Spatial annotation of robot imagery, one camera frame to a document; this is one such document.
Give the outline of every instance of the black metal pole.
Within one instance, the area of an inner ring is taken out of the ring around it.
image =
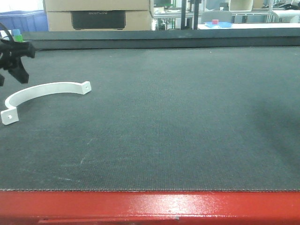
[[[181,30],[186,28],[187,0],[181,0]]]
[[[0,74],[0,86],[3,86],[3,84],[4,84],[4,76]]]
[[[195,13],[194,13],[194,30],[198,29],[198,20],[199,20],[199,6],[202,0],[195,0]]]
[[[192,12],[193,4],[195,3],[195,0],[188,0],[187,2],[189,2],[188,12]],[[193,29],[193,18],[192,17],[187,18],[186,29],[191,29],[191,30]]]

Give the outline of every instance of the semicircular bracket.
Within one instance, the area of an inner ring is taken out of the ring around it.
[[[55,82],[23,89],[12,94],[5,100],[7,110],[2,111],[1,119],[4,125],[19,121],[17,106],[34,98],[58,93],[76,93],[85,95],[92,90],[90,82]]]

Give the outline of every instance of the white object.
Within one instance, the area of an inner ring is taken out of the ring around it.
[[[290,20],[290,23],[299,23],[299,18],[300,18],[300,16],[298,16],[298,15],[294,16],[294,17]]]
[[[9,37],[4,30],[0,30],[0,34],[4,40],[9,40]]]
[[[12,94],[5,100],[5,106],[8,108],[1,112],[2,123],[8,125],[19,121],[17,106],[34,98],[58,94],[58,93],[77,93],[85,95],[91,91],[89,81],[83,83],[75,82],[56,82],[46,83],[38,86],[23,89]]]
[[[233,23],[230,28],[219,29],[267,29],[267,28],[300,28],[300,23]],[[211,30],[205,24],[199,24],[198,29]]]
[[[248,12],[252,10],[253,0],[230,0],[229,11]]]
[[[279,22],[280,19],[289,22],[294,16],[300,16],[300,10],[273,10],[273,21]]]
[[[300,3],[300,0],[292,0],[291,5],[298,6],[299,3]]]

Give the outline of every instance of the red table edge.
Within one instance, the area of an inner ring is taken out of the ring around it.
[[[300,224],[300,192],[0,191],[1,224]]]

